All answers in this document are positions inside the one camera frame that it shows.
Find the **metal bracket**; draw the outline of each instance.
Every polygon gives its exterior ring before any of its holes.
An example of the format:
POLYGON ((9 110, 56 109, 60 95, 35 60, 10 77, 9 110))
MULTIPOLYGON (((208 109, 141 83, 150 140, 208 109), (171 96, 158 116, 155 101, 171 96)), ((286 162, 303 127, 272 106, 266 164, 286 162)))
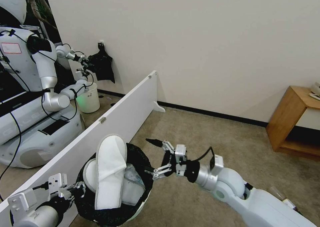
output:
POLYGON ((103 124, 105 121, 106 121, 106 117, 102 117, 101 119, 99 119, 99 122, 102 123, 102 124, 103 124))
POLYGON ((161 166, 157 169, 154 169, 153 172, 147 171, 145 170, 144 172, 148 173, 148 174, 152 174, 152 179, 153 180, 157 180, 157 179, 161 179, 163 177, 165 177, 165 173, 172 171, 171 169, 171 164, 166 164, 164 166, 161 166))
POLYGON ((162 142, 162 148, 164 149, 164 151, 169 150, 171 154, 174 154, 174 147, 171 145, 171 143, 169 141, 163 141, 162 142))
POLYGON ((57 173, 55 175, 52 175, 48 179, 48 185, 49 185, 49 194, 56 195, 56 193, 59 191, 60 188, 67 187, 67 175, 62 173, 57 173))

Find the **white panel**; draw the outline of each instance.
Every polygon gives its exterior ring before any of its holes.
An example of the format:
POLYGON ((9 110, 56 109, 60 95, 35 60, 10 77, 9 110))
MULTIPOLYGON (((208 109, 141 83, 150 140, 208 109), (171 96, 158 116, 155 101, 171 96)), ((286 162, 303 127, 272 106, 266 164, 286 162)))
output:
MULTIPOLYGON (((106 118, 104 123, 101 124, 98 120, 94 122, 15 193, 38 186, 56 173, 66 173, 68 183, 74 183, 84 163, 96 152, 100 140, 108 134, 118 134, 125 142, 130 142, 153 110, 156 100, 157 73, 153 71, 101 116, 106 118)), ((59 226, 69 226, 76 215, 77 211, 73 206, 65 213, 59 226)), ((11 226, 7 199, 0 204, 0 222, 1 227, 11 226)))
POLYGON ((307 108, 296 126, 320 130, 320 110, 307 108))

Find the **robot forearm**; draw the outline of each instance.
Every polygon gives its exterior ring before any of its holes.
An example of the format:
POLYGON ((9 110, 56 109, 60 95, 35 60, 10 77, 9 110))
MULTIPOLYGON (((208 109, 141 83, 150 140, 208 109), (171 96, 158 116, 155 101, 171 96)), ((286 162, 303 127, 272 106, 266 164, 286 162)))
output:
POLYGON ((165 150, 162 167, 154 169, 153 172, 146 171, 153 175, 154 180, 169 176, 173 172, 177 176, 186 176, 188 181, 197 183, 216 199, 231 206, 249 227, 315 227, 292 206, 289 207, 264 190, 254 188, 236 171, 224 168, 223 158, 215 155, 213 151, 210 166, 205 166, 198 161, 204 156, 194 161, 187 160, 184 145, 177 145, 174 149, 167 141, 147 141, 165 150))
POLYGON ((48 182, 33 189, 27 189, 8 198, 13 215, 13 227, 56 227, 64 213, 72 206, 75 198, 82 198, 86 191, 84 182, 67 186, 66 174, 50 176, 48 182), (40 199, 49 200, 39 203, 40 199))
POLYGON ((60 57, 79 61, 81 64, 84 64, 86 62, 86 56, 82 55, 78 57, 74 54, 73 50, 68 51, 64 46, 58 46, 56 48, 51 41, 41 39, 37 36, 30 36, 27 41, 27 46, 28 43, 28 49, 33 53, 32 57, 37 65, 42 89, 46 91, 42 98, 43 108, 46 111, 53 112, 68 107, 70 100, 82 94, 89 86, 89 83, 81 79, 78 80, 76 84, 63 89, 60 94, 55 93, 53 88, 57 83, 57 75, 54 62, 58 54, 60 57))

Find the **black bag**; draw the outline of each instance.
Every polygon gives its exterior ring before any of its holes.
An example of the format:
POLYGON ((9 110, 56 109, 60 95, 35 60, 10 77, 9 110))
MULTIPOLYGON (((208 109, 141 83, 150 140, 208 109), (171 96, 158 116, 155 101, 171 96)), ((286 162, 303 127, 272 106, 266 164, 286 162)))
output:
MULTIPOLYGON (((144 166, 151 167, 151 164, 148 157, 143 153, 143 151, 133 144, 127 144, 127 163, 134 166, 146 187, 146 190, 139 199, 138 203, 135 206, 122 203, 119 208, 95 210, 95 193, 93 193, 89 188, 86 188, 84 197, 77 198, 74 201, 80 216, 87 220, 95 220, 95 222, 97 222, 100 226, 119 226, 129 220, 137 212, 141 203, 147 199, 152 189, 152 175, 144 172, 144 166)), ((83 181, 82 173, 84 166, 79 172, 77 182, 83 181)))
POLYGON ((103 43, 98 43, 98 49, 98 53, 88 57, 88 69, 96 74, 98 81, 111 80, 115 83, 111 66, 112 57, 107 54, 103 43))

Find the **wooden side table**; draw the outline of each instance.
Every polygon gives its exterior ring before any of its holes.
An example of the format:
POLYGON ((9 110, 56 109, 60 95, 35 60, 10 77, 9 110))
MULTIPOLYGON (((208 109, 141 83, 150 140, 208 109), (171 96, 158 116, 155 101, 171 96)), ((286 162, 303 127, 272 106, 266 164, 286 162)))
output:
POLYGON ((266 130, 275 152, 320 161, 320 137, 292 133, 293 127, 308 108, 320 111, 320 101, 310 97, 309 93, 309 88, 288 87, 266 130))

